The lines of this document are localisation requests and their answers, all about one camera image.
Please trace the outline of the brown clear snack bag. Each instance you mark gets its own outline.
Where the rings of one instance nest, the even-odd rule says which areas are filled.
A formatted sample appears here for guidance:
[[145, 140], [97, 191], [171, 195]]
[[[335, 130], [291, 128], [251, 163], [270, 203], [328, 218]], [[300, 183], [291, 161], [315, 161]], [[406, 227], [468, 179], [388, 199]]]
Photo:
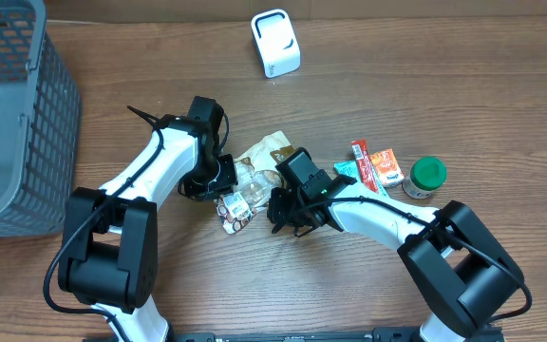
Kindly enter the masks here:
[[266, 210], [275, 187], [284, 181], [276, 167], [294, 151], [282, 131], [265, 136], [234, 159], [237, 185], [215, 200], [217, 215], [225, 232], [235, 234]]

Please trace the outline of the red snack stick packet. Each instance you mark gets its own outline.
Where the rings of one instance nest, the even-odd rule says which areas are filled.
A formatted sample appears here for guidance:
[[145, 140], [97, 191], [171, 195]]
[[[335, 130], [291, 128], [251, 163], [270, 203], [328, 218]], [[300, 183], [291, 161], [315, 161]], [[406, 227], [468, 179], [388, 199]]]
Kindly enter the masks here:
[[352, 141], [351, 148], [357, 163], [362, 183], [371, 191], [378, 193], [379, 188], [372, 169], [372, 163], [368, 155], [367, 142], [365, 140]]

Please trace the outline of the orange small carton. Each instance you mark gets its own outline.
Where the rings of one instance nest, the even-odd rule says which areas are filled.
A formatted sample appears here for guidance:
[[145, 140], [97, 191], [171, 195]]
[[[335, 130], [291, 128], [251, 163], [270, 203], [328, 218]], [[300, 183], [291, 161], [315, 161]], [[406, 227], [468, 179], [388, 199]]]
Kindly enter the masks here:
[[405, 175], [391, 148], [373, 153], [369, 157], [384, 187], [393, 187], [403, 182]]

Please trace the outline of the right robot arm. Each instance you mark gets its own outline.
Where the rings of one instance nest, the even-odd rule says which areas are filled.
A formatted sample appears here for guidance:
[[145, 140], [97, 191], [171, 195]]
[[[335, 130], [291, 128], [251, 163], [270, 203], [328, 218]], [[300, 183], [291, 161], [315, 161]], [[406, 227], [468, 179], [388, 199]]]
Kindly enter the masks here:
[[499, 308], [523, 291], [533, 303], [518, 264], [465, 204], [415, 206], [382, 196], [354, 178], [331, 178], [304, 148], [277, 167], [268, 218], [273, 230], [291, 226], [300, 238], [328, 225], [371, 238], [398, 253], [431, 311], [418, 328], [398, 329], [406, 341], [501, 341]]

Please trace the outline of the green lid jar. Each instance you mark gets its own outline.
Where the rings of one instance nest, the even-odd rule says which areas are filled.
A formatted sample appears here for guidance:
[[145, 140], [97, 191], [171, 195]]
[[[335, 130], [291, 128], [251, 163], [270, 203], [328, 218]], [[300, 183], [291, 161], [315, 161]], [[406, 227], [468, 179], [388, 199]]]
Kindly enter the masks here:
[[447, 178], [445, 164], [438, 158], [427, 156], [418, 159], [403, 180], [405, 193], [417, 200], [430, 197], [443, 186]]

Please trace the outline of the teal snack packet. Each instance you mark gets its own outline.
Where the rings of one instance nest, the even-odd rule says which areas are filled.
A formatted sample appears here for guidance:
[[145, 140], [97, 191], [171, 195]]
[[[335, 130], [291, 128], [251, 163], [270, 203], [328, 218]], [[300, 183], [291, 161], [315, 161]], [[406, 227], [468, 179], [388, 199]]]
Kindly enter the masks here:
[[[337, 162], [333, 167], [338, 175], [345, 175], [345, 176], [355, 178], [359, 182], [362, 181], [358, 164], [356, 163], [356, 161]], [[387, 190], [381, 183], [379, 177], [377, 176], [376, 173], [373, 173], [373, 175], [374, 175], [374, 181], [377, 188], [377, 192], [381, 194], [382, 196], [388, 198]]]

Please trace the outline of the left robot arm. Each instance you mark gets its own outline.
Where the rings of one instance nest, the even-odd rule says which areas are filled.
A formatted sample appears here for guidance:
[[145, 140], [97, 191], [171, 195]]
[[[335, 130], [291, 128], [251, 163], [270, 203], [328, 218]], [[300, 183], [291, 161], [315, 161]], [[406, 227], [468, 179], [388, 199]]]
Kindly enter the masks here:
[[103, 317], [114, 341], [171, 341], [172, 325], [152, 296], [158, 211], [172, 191], [194, 201], [232, 193], [236, 169], [222, 151], [229, 119], [216, 100], [201, 96], [184, 116], [136, 113], [152, 128], [150, 142], [113, 180], [70, 195], [43, 295], [59, 313]]

